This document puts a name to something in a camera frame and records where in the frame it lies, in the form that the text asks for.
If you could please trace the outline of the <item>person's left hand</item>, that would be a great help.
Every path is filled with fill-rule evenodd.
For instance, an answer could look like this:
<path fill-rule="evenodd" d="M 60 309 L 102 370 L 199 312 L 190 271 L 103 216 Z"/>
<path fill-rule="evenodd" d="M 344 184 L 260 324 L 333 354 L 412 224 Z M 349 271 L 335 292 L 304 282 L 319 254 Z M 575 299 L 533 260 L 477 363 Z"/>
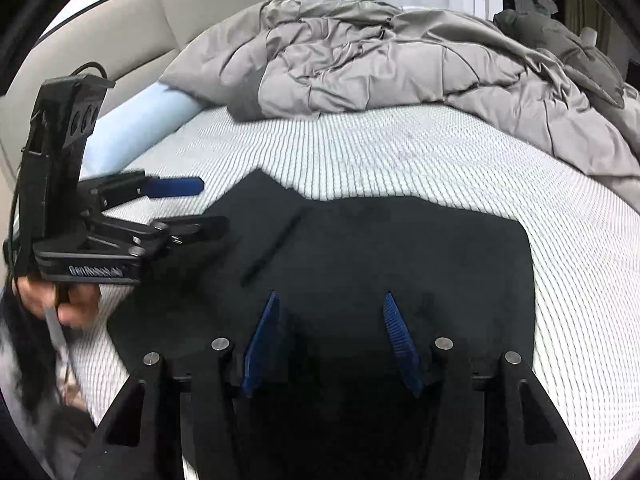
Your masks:
<path fill-rule="evenodd" d="M 99 313 L 101 291 L 96 284 L 62 285 L 22 276 L 12 286 L 23 306 L 36 318 L 44 318 L 44 309 L 56 307 L 58 322 L 73 328 L 89 327 Z"/>

